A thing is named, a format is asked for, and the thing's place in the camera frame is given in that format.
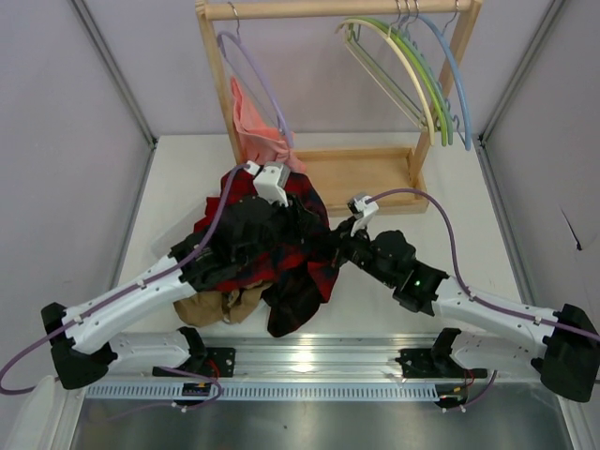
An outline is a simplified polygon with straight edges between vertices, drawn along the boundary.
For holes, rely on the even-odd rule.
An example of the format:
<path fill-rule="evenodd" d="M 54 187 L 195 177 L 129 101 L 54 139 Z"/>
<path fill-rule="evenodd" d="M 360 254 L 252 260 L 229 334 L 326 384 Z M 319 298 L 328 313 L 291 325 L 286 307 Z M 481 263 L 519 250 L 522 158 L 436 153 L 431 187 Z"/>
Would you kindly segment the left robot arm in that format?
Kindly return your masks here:
<path fill-rule="evenodd" d="M 87 303 L 41 310 L 54 368 L 67 390 L 111 372 L 145 369 L 158 376 L 203 372 L 208 351 L 197 331 L 126 333 L 149 313 L 226 281 L 246 283 L 262 259 L 308 250 L 329 231 L 320 202 L 289 195 L 269 202 L 257 195 L 219 202 L 210 224 L 189 234 L 144 273 Z"/>

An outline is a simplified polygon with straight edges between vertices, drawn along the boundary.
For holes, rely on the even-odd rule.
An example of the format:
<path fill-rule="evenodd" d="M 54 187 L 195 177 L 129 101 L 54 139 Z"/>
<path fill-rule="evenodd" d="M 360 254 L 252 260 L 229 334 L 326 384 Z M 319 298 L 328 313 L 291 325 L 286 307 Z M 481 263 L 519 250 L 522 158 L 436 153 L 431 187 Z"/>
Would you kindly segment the red plaid skirt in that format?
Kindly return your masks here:
<path fill-rule="evenodd" d="M 193 226 L 195 233 L 208 230 L 212 217 L 217 213 L 221 197 L 224 197 L 229 172 L 222 176 L 219 197 L 208 197 L 204 209 L 204 217 Z M 290 194 L 306 189 L 314 189 L 308 177 L 301 173 L 291 173 L 286 184 Z M 235 174 L 226 205 L 247 195 L 257 194 L 252 185 L 252 176 L 240 170 Z M 271 308 L 267 331 L 274 338 L 281 338 L 296 331 L 307 323 L 318 311 L 321 304 L 327 303 L 338 279 L 338 269 L 330 265 L 330 261 L 320 254 L 310 261 L 282 272 L 272 280 L 258 281 L 224 281 L 217 285 L 218 292 L 230 292 L 259 281 L 272 282 L 271 288 L 262 294 L 262 300 Z"/>

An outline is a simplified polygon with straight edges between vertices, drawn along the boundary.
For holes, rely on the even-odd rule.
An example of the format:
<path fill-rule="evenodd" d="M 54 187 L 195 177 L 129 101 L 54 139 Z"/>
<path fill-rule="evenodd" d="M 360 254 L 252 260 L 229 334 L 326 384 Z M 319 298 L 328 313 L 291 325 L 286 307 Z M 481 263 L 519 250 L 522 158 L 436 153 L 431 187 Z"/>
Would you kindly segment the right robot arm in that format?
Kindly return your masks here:
<path fill-rule="evenodd" d="M 457 277 L 416 258 L 400 231 L 370 238 L 349 218 L 331 231 L 325 246 L 335 265 L 353 263 L 392 292 L 413 313 L 466 323 L 475 336 L 445 329 L 431 349 L 439 370 L 485 368 L 530 372 L 552 393 L 579 403 L 591 400 L 599 371 L 599 334 L 587 313 L 566 304 L 556 310 L 483 298 Z"/>

